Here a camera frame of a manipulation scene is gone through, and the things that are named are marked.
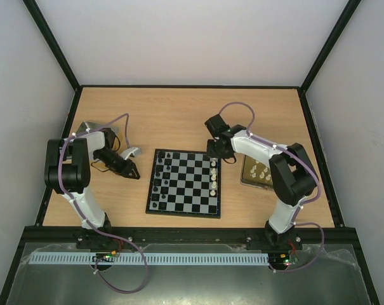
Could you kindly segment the gold metal tin tray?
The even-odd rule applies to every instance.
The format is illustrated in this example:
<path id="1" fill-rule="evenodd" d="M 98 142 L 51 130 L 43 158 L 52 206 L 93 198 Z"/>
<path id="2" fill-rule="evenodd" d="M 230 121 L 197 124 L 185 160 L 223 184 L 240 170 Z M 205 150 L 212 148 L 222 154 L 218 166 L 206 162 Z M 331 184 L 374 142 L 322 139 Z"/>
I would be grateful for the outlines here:
<path id="1" fill-rule="evenodd" d="M 243 159 L 240 181 L 245 186 L 273 190 L 270 168 L 249 156 Z"/>

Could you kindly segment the black white chess board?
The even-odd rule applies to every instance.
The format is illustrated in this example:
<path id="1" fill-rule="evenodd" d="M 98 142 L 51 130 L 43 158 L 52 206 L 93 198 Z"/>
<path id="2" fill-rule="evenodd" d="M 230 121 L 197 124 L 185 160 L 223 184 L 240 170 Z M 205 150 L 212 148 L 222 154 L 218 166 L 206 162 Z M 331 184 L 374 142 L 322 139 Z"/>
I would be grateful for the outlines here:
<path id="1" fill-rule="evenodd" d="M 219 219 L 221 161 L 200 151 L 156 149 L 145 212 Z"/>

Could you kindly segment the silver metal tin tray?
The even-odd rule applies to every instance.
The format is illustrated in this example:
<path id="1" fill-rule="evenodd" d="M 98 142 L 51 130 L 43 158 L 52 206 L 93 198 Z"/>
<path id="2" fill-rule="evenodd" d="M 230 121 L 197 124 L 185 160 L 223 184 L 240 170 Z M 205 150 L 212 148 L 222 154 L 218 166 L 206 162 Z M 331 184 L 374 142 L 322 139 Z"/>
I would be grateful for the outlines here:
<path id="1" fill-rule="evenodd" d="M 88 151 L 92 153 L 103 148 L 113 149 L 118 132 L 119 129 L 114 126 L 83 121 L 76 131 L 76 135 L 87 139 Z"/>

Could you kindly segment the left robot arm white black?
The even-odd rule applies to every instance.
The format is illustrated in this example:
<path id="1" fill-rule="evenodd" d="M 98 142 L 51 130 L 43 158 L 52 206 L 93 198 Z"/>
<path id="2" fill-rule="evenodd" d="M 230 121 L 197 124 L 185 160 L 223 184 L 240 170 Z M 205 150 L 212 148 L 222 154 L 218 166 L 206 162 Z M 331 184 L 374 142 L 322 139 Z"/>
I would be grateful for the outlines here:
<path id="1" fill-rule="evenodd" d="M 74 133 L 65 139 L 51 139 L 47 143 L 44 182 L 47 187 L 62 195 L 81 220 L 84 232 L 94 228 L 100 237 L 81 236 L 85 245 L 106 250 L 121 248 L 124 242 L 111 236 L 111 224 L 107 213 L 96 202 L 90 188 L 91 167 L 102 162 L 107 172 L 127 179 L 140 178 L 132 158 L 141 153 L 138 147 L 128 147 L 122 153 L 114 147 L 119 142 L 111 128 Z"/>

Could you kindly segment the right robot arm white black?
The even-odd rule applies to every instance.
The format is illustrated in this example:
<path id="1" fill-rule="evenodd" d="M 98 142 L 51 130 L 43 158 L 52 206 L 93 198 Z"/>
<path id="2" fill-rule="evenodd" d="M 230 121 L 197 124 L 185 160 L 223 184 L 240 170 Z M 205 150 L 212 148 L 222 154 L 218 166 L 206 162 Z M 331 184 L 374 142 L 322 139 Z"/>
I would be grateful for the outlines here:
<path id="1" fill-rule="evenodd" d="M 298 212 L 310 201 L 314 189 L 319 189 L 319 179 L 305 148 L 298 143 L 273 143 L 242 125 L 231 127 L 219 114 L 209 118 L 205 126 L 212 136 L 207 141 L 210 157 L 226 160 L 239 153 L 269 168 L 277 203 L 265 223 L 265 241 L 271 248 L 281 248 L 292 234 Z"/>

